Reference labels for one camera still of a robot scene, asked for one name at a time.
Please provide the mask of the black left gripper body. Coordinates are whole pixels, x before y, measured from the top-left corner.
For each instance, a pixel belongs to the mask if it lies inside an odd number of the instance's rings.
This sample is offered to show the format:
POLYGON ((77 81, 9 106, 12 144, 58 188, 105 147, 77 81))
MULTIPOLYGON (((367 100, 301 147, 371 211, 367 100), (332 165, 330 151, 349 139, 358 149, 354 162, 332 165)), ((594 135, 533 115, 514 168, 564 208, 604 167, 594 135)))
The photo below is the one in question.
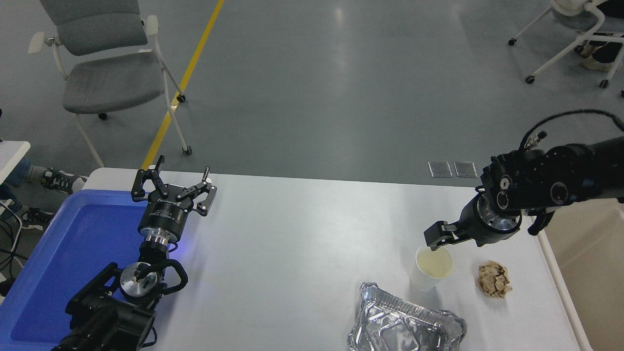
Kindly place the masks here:
POLYGON ((165 234, 169 242, 181 239, 189 211, 193 206, 190 198, 179 200, 176 196, 185 190, 181 186, 167 186, 168 196, 162 197, 157 190, 148 195, 148 204, 137 231, 143 237, 165 234))

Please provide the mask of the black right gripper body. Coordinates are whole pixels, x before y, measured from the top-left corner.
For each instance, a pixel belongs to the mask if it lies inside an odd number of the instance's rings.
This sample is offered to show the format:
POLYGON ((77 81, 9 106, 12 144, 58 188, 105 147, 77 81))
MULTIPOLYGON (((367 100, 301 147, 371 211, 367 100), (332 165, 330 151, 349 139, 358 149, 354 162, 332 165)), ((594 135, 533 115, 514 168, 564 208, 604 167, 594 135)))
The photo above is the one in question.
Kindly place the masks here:
POLYGON ((482 205, 486 205, 486 210, 489 209, 486 198, 478 194, 462 209, 459 218, 461 231, 472 238, 477 246, 493 243, 492 227, 486 223, 484 216, 480 213, 482 205))

